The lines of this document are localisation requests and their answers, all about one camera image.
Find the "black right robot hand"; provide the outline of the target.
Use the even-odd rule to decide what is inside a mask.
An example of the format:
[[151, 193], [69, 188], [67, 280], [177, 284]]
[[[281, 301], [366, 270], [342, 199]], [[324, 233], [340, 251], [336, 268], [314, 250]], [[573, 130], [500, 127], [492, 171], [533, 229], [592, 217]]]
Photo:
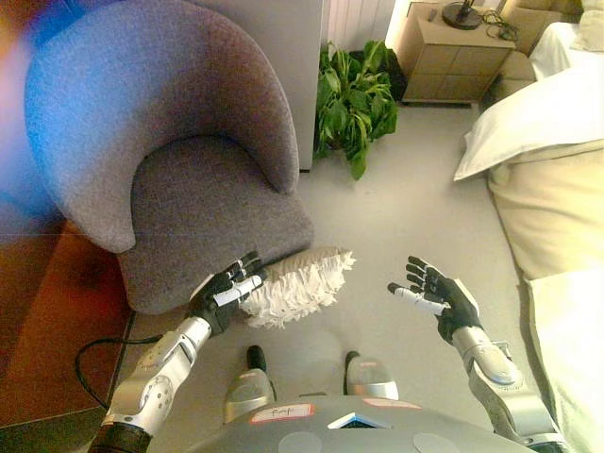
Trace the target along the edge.
[[463, 327], [482, 328], [478, 303], [460, 279], [447, 277], [433, 264], [414, 256], [408, 257], [405, 269], [411, 286], [391, 282], [387, 290], [433, 314], [443, 340], [452, 344], [453, 334]]

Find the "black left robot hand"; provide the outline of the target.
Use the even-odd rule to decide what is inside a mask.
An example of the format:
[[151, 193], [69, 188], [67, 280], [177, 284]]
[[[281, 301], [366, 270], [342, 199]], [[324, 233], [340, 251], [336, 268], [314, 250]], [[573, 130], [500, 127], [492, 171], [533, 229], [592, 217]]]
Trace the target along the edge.
[[223, 271], [207, 277], [190, 296], [187, 317], [210, 325], [211, 337], [222, 334], [240, 304], [267, 278], [256, 250], [233, 261]]

